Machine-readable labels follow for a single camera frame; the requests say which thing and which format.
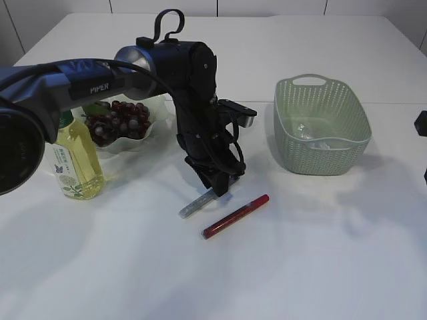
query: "white wall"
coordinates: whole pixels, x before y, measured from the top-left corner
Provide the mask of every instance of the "white wall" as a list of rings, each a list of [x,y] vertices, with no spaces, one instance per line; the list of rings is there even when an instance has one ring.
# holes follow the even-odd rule
[[[72,12],[111,13],[108,0],[5,0],[24,50],[28,51]]]
[[[177,7],[186,15],[383,15],[417,47],[427,30],[427,0],[0,0],[0,63],[13,63],[72,12],[159,13]],[[427,43],[423,46],[427,54]]]
[[[382,15],[417,47],[427,30],[427,0],[328,0],[327,15]]]
[[[219,0],[219,16],[323,15],[326,0]]]
[[[111,0],[114,13],[159,13],[177,8],[185,15],[216,16],[216,0]]]
[[[13,65],[23,54],[7,8],[0,0],[0,67]]]

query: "green plastic basket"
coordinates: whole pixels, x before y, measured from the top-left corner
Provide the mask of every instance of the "green plastic basket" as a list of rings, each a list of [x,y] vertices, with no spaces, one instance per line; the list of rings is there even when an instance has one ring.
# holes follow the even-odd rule
[[[354,92],[341,81],[310,74],[276,85],[274,134],[286,168],[303,175],[342,175],[372,136]]]

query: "bunch of grapes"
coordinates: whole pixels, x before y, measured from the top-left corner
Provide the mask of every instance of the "bunch of grapes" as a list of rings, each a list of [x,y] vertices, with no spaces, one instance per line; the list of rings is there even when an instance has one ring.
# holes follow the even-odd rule
[[[151,125],[149,110],[143,103],[113,101],[112,104],[100,101],[98,105],[106,108],[106,115],[88,115],[85,124],[89,128],[93,142],[99,147],[113,143],[117,138],[127,137],[139,140],[145,137]]]

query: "black object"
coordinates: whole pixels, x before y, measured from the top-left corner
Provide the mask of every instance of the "black object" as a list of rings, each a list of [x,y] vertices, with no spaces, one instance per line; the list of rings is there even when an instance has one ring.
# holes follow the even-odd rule
[[[422,137],[427,137],[427,111],[421,111],[415,120],[415,129]]]
[[[178,13],[179,26],[155,43],[161,18],[170,11]],[[115,60],[74,59],[1,69],[9,76],[0,81],[0,195],[36,170],[44,142],[56,141],[61,112],[119,93],[132,99],[169,93],[176,107],[177,140],[187,152],[185,162],[218,196],[227,192],[230,177],[243,175],[246,168],[238,127],[250,126],[256,112],[217,100],[211,49],[202,42],[169,38],[183,24],[181,11],[163,11],[156,18],[154,39],[138,38],[137,45],[119,50]],[[226,130],[229,123],[233,134]]]

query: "basket handle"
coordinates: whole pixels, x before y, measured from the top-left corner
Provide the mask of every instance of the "basket handle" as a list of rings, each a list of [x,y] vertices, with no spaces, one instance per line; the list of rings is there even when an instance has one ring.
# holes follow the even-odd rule
[[[298,85],[298,84],[297,84],[297,83],[295,83],[294,81],[295,81],[295,80],[298,80],[298,79],[304,79],[304,78],[314,78],[314,79],[321,79],[321,80],[324,80],[324,81],[325,81],[325,83],[323,83],[323,84],[321,84],[321,85],[318,85],[318,86],[325,85],[325,84],[327,84],[328,82],[330,82],[330,81],[331,81],[331,79],[329,79],[329,78],[327,78],[327,77],[324,77],[323,75],[316,75],[316,74],[314,74],[314,73],[306,73],[305,75],[297,75],[296,77],[289,78],[289,81],[291,81],[291,83],[292,83],[293,85]]]
[[[328,141],[330,141],[330,142],[339,141],[341,143],[345,142],[348,145],[348,147],[345,147],[345,148],[331,148],[327,144]],[[316,145],[321,144],[321,143],[324,143],[325,147],[317,147],[316,146]],[[340,138],[323,138],[323,139],[320,139],[320,141],[318,141],[318,142],[307,143],[307,147],[308,147],[308,149],[311,149],[311,150],[347,151],[347,150],[350,150],[351,148],[353,148],[355,145],[358,145],[358,144],[359,143],[357,143],[357,142],[349,141],[349,140],[346,140],[346,139],[340,139]]]

